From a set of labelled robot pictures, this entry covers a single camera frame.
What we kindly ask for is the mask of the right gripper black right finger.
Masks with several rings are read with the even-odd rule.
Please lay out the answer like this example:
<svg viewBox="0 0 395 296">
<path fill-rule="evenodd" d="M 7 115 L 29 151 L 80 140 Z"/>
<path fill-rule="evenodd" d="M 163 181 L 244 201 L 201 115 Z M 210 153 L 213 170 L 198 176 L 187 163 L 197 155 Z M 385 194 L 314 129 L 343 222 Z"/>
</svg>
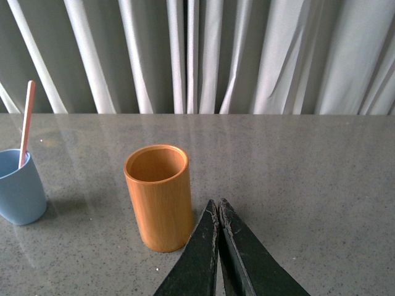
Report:
<svg viewBox="0 0 395 296">
<path fill-rule="evenodd" d="M 219 202 L 218 214 L 226 295 L 309 294 L 276 262 L 227 199 Z"/>
</svg>

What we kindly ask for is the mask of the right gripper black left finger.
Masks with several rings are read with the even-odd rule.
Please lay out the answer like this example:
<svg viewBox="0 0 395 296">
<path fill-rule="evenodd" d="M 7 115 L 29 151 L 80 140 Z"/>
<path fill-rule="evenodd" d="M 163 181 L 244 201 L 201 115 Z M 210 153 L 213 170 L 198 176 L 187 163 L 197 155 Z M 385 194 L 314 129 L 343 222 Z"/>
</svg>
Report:
<svg viewBox="0 0 395 296">
<path fill-rule="evenodd" d="M 155 295 L 215 295 L 219 228 L 217 207 L 209 200 L 180 258 Z"/>
</svg>

